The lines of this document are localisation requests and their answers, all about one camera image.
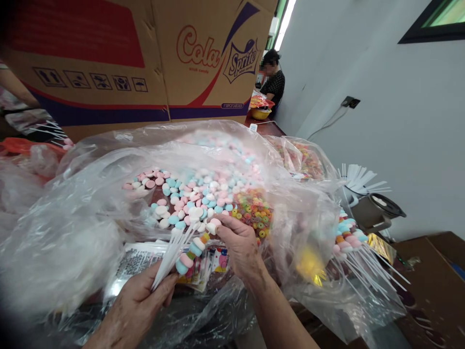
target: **electrical outlet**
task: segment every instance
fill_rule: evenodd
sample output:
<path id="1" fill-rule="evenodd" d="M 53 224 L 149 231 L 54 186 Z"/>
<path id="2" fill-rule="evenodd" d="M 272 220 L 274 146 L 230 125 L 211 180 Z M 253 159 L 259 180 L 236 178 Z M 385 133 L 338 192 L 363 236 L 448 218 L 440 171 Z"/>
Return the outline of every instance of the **electrical outlet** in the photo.
<path id="1" fill-rule="evenodd" d="M 341 107 L 350 107 L 355 109 L 355 107 L 360 103 L 360 99 L 356 99 L 350 96 L 347 96 L 344 101 L 341 103 Z"/>
<path id="2" fill-rule="evenodd" d="M 341 103 L 341 107 L 348 107 L 349 103 L 354 100 L 353 97 L 347 96 L 344 101 Z"/>
<path id="3" fill-rule="evenodd" d="M 355 109 L 355 107 L 360 103 L 360 99 L 352 99 L 352 101 L 349 103 L 349 108 Z"/>

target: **hand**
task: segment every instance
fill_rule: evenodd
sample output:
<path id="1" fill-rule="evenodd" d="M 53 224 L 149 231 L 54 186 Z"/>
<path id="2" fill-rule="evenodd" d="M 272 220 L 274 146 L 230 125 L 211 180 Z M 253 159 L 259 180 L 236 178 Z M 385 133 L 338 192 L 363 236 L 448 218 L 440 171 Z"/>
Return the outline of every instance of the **hand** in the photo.
<path id="1" fill-rule="evenodd" d="M 234 273 L 247 288 L 252 283 L 263 281 L 267 274 L 262 257 L 258 253 L 257 238 L 252 227 L 236 218 L 223 214 L 215 215 L 223 225 L 217 226 L 216 234 L 224 241 Z"/>
<path id="2" fill-rule="evenodd" d="M 144 339 L 161 306 L 169 306 L 179 274 L 168 275 L 154 293 L 154 282 L 161 260 L 130 278 L 112 308 L 84 349 L 136 348 Z"/>

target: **table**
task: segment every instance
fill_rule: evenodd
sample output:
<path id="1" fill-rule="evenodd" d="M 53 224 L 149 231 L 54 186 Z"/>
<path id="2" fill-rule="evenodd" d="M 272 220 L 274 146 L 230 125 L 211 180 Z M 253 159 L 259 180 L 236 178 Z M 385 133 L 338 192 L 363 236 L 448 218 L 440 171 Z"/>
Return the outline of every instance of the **table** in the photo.
<path id="1" fill-rule="evenodd" d="M 244 122 L 244 125 L 250 127 L 250 124 L 260 124 L 268 121 L 271 121 L 271 119 L 266 118 L 264 120 L 255 120 L 249 113 L 247 114 L 247 118 Z M 257 127 L 257 132 L 262 136 L 270 135 L 281 137 L 286 135 L 275 122 L 268 122 L 267 124 L 257 125 Z"/>

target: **cardboard box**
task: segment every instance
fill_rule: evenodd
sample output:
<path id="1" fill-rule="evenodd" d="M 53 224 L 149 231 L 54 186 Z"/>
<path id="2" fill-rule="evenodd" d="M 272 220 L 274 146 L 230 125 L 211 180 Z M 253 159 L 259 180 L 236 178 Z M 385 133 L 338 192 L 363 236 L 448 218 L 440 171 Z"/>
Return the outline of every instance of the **cardboard box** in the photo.
<path id="1" fill-rule="evenodd" d="M 277 0 L 24 0 L 1 56 L 75 141 L 243 122 Z"/>
<path id="2" fill-rule="evenodd" d="M 451 263 L 465 269 L 465 241 L 452 232 L 396 243 L 393 247 L 411 268 L 397 279 L 409 315 L 397 325 L 413 348 L 465 348 L 465 281 Z"/>

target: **bowl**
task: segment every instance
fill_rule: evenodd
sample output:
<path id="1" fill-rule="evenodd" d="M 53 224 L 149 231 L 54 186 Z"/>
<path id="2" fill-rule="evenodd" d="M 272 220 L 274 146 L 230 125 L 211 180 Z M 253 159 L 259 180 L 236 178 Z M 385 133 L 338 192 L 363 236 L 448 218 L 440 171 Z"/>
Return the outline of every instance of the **bowl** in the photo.
<path id="1" fill-rule="evenodd" d="M 256 120 L 264 120 L 266 119 L 269 114 L 271 113 L 271 109 L 258 109 L 258 108 L 252 108 L 252 117 Z"/>

